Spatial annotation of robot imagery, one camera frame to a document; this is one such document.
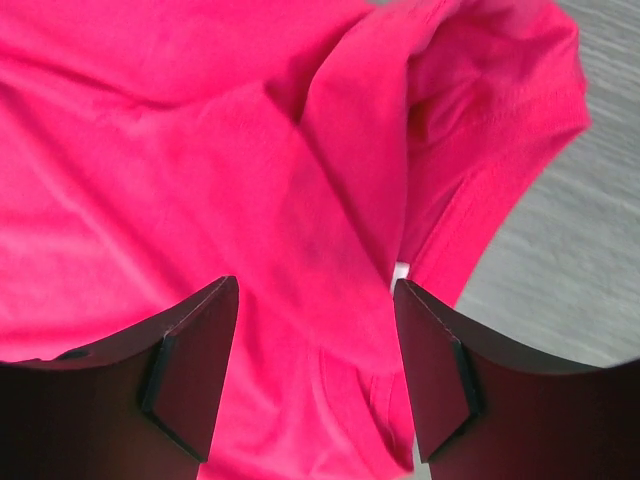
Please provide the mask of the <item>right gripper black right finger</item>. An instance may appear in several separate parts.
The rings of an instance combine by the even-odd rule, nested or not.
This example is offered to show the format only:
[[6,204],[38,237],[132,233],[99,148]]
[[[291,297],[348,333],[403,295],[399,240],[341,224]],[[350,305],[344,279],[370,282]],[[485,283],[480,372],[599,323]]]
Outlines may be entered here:
[[639,364],[545,353],[417,284],[394,307],[420,459],[435,479],[635,479]]

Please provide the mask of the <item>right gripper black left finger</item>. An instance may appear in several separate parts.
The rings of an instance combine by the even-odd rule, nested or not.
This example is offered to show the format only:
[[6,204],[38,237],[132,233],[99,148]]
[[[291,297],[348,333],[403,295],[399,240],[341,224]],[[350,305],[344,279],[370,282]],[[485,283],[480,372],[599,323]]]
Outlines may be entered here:
[[5,479],[193,479],[208,459],[237,320],[223,277],[52,359],[1,366]]

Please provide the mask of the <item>pink red t-shirt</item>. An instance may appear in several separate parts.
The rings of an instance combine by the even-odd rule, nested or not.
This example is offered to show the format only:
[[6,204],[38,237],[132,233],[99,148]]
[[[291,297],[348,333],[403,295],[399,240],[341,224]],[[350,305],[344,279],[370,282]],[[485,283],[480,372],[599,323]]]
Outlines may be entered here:
[[454,304],[585,94],[552,1],[5,1],[1,356],[233,275],[200,477],[410,474],[395,267]]

